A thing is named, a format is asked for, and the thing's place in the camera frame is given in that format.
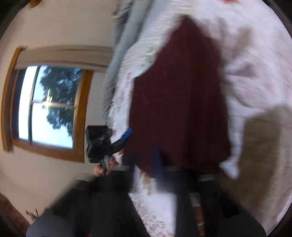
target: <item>wall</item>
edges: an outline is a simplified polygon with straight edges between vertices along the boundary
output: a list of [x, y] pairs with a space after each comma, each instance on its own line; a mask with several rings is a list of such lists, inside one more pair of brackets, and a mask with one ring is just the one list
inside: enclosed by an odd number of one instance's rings
[[[116, 0], [43, 0], [33, 9], [26, 6], [21, 10], [0, 40], [0, 96], [10, 60], [18, 46], [108, 46], [115, 4]], [[104, 124], [101, 116], [103, 78], [103, 74], [94, 74], [86, 126]], [[87, 159], [84, 164], [61, 161], [17, 147], [8, 154], [1, 147], [0, 192], [31, 221], [25, 210], [37, 208], [41, 213], [75, 175], [92, 173], [93, 167]]]

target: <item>window shade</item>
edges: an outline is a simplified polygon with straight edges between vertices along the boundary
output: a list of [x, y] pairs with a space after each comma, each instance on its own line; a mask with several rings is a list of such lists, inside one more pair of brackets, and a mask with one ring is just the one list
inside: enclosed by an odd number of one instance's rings
[[112, 58], [112, 49], [99, 46], [54, 46], [22, 50], [15, 69], [32, 65], [79, 67], [105, 72]]

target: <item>window frame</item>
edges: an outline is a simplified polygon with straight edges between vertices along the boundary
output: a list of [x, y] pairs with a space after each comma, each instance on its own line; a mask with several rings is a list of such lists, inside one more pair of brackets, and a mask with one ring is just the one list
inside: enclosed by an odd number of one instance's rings
[[[10, 63], [8, 73], [6, 76], [2, 104], [1, 104], [1, 134], [3, 149], [7, 152], [12, 151], [13, 147], [19, 147], [23, 150], [37, 153], [43, 156], [49, 156], [53, 158], [58, 158], [62, 160], [84, 162], [84, 131], [85, 131], [85, 117], [88, 102], [88, 95], [91, 85], [91, 79], [93, 76], [93, 71], [82, 70], [82, 76], [78, 84], [76, 91], [76, 97], [74, 102], [74, 116], [73, 116], [73, 148], [62, 148], [55, 147], [47, 144], [42, 144], [38, 142], [29, 142], [19, 138], [15, 138], [15, 130], [18, 130], [18, 124], [13, 124], [13, 117], [17, 114], [19, 110], [19, 99], [20, 91], [22, 87], [22, 82], [19, 80], [25, 74], [26, 70], [14, 70], [14, 65], [17, 61], [17, 57], [22, 48], [17, 48], [12, 61]], [[33, 89], [31, 93], [31, 101], [34, 92], [35, 82], [37, 74], [35, 74]]]

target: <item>dark red cloth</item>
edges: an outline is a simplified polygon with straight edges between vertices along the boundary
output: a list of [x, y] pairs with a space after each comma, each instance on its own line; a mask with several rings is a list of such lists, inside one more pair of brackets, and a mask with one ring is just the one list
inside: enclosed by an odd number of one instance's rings
[[184, 16], [152, 67], [135, 79], [124, 157], [138, 154], [138, 167], [151, 174], [151, 149], [158, 146], [164, 165], [214, 172], [230, 156], [219, 63], [212, 40]]

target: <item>bedspread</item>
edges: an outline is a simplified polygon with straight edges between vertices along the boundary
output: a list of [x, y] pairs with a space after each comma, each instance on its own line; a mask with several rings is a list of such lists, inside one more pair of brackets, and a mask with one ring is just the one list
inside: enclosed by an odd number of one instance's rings
[[[269, 233], [292, 202], [292, 39], [261, 0], [173, 0], [123, 59], [109, 112], [112, 142], [128, 127], [135, 77], [153, 64], [180, 14], [189, 14], [221, 51], [232, 143], [231, 157], [221, 164], [228, 175], [222, 187]], [[147, 231], [174, 235], [174, 213], [151, 207], [155, 192], [143, 190], [130, 196]], [[165, 199], [173, 205], [171, 195]]]

